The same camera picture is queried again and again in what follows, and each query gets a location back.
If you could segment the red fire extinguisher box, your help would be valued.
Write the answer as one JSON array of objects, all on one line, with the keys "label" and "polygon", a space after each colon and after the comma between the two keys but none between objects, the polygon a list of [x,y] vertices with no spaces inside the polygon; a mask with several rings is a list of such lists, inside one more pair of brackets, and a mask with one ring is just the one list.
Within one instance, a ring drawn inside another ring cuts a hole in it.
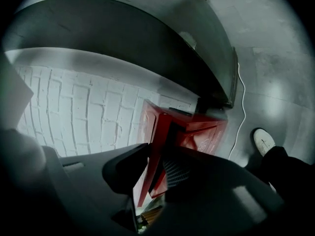
[{"label": "red fire extinguisher box", "polygon": [[161,150],[168,136],[172,117],[161,107],[149,100],[143,101],[138,125],[137,143],[149,144],[148,165],[137,183],[139,195],[135,198],[137,207],[142,207],[146,196],[162,195],[167,190],[166,173],[161,160]]}]

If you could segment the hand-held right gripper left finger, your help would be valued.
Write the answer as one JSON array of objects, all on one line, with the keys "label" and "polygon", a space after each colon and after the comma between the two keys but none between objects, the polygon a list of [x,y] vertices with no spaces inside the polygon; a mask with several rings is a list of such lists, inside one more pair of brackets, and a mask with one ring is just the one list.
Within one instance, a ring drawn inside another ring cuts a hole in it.
[{"label": "hand-held right gripper left finger", "polygon": [[126,147],[126,152],[104,164],[102,176],[118,194],[132,195],[132,191],[148,164],[151,147],[148,143]]}]

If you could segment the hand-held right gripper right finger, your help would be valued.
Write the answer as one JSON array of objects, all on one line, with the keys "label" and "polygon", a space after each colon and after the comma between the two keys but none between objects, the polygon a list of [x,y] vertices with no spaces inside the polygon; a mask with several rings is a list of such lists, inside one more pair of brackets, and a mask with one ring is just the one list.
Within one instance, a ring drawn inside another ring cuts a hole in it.
[{"label": "hand-held right gripper right finger", "polygon": [[166,207],[180,218],[268,218],[284,205],[265,183],[226,159],[183,147],[166,148],[162,158]]}]

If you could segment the black counter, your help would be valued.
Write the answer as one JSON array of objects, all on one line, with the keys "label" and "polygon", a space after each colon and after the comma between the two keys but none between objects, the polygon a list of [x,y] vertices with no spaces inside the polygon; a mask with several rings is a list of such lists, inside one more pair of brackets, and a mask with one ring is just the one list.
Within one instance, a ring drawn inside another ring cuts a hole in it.
[{"label": "black counter", "polygon": [[183,0],[155,16],[116,0],[45,0],[17,12],[6,51],[67,48],[107,55],[165,77],[212,106],[233,107],[237,54],[212,8]]}]

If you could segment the person's white shoe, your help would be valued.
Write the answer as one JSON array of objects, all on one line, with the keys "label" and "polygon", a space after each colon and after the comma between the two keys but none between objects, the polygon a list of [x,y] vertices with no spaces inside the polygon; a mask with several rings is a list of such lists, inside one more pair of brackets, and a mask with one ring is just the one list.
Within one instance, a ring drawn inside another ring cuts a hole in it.
[{"label": "person's white shoe", "polygon": [[276,146],[272,136],[264,129],[258,128],[253,133],[254,144],[262,157]]}]

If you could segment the red plastic box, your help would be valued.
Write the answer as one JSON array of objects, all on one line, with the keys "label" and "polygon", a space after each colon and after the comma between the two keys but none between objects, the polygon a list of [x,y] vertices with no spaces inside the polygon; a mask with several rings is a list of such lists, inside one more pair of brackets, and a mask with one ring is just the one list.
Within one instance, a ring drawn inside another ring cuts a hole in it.
[{"label": "red plastic box", "polygon": [[184,147],[206,154],[215,153],[227,126],[227,119],[175,108],[162,109],[172,117],[164,148]]}]

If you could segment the person's black clothing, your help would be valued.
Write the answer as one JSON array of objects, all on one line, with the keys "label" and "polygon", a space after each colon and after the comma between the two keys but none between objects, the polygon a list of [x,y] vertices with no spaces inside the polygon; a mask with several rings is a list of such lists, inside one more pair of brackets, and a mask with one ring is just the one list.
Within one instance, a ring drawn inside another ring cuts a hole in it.
[{"label": "person's black clothing", "polygon": [[270,183],[286,201],[315,198],[315,163],[310,165],[290,157],[284,147],[275,146],[262,157],[260,165],[249,171]]}]

